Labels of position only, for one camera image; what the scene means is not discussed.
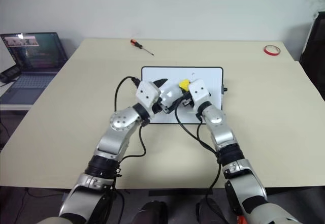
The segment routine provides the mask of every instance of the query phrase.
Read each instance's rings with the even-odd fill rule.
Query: laptop screen
[[[55,71],[68,60],[57,33],[1,35],[22,71]]]

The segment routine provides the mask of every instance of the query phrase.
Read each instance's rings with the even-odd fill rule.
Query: gray floor
[[[18,126],[24,113],[2,113],[2,123],[7,127],[11,135]],[[8,136],[0,125],[0,143],[3,146]],[[62,194],[61,191],[51,189],[31,188],[30,192],[37,196]],[[14,223],[21,208],[25,189],[17,187],[0,188],[0,223]],[[178,195],[149,197],[148,190],[130,190],[129,194],[122,191],[125,196],[125,211],[121,224],[130,223],[133,216],[147,202],[160,200],[166,202],[169,207],[169,223],[194,224],[196,221],[195,206],[203,196]],[[213,199],[223,210],[230,223],[236,223],[236,216],[229,208],[224,189],[215,189]],[[22,211],[17,223],[37,223],[47,217],[57,216],[64,196],[52,196],[46,198],[34,198],[25,195]],[[325,220],[325,190],[323,187],[291,190],[285,193],[269,196],[269,201],[279,204],[302,223],[324,223]],[[108,223],[117,223],[121,208],[121,199],[118,198],[113,205]]]

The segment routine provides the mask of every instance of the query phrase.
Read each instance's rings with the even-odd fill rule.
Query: laptop
[[[1,104],[32,105],[68,60],[57,33],[0,35],[20,77],[1,96]]]

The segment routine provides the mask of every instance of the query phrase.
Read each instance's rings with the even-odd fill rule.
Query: whiteboard
[[[211,103],[218,109],[222,107],[223,69],[221,67],[142,67],[141,76],[142,80],[152,82],[161,78],[167,78],[168,81],[160,87],[162,92],[184,79],[188,79],[190,82],[202,79],[211,93]],[[185,107],[180,104],[177,109],[177,115],[184,124],[200,123],[190,106]],[[151,123],[170,124],[177,123],[177,120],[174,111],[171,114],[165,114],[161,111],[155,115]]]

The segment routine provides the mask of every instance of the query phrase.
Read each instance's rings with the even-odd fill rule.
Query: laptop keyboard
[[[53,76],[20,76],[20,78],[12,85],[12,88],[45,88]]]

